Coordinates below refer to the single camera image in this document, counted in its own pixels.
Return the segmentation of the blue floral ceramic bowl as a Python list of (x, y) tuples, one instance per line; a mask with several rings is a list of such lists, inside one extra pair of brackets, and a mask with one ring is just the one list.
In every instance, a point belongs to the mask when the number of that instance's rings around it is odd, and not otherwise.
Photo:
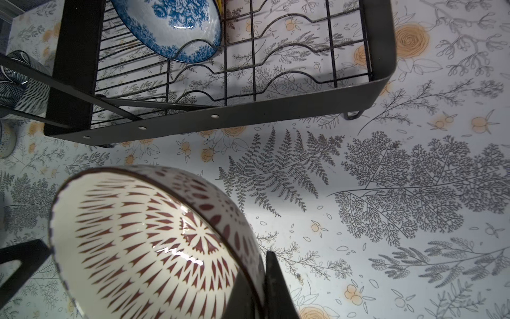
[(203, 62), (220, 47), (222, 22), (216, 1), (118, 0), (112, 5), (139, 41), (169, 60)]

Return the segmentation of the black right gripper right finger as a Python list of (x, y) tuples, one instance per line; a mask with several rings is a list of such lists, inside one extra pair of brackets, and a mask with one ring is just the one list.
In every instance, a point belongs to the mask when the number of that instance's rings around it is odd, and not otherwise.
[(223, 318), (298, 318), (276, 254), (266, 253), (264, 273), (265, 304), (258, 308), (256, 294), (244, 275), (239, 275), (228, 299)]

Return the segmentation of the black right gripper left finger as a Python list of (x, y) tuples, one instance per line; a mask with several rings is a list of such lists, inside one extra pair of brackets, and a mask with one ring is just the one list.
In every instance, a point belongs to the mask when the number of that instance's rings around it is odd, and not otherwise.
[(49, 256), (49, 247), (40, 239), (1, 249), (1, 264), (20, 262), (17, 270), (1, 285), (1, 308), (16, 295)]

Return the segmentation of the white lattice pattern bowl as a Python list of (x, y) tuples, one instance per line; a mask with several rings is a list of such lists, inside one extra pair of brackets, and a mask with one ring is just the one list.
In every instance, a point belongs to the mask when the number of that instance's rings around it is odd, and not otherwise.
[(239, 282), (262, 316), (264, 263), (252, 228), (197, 174), (81, 171), (54, 198), (49, 240), (66, 291), (89, 318), (221, 318)]

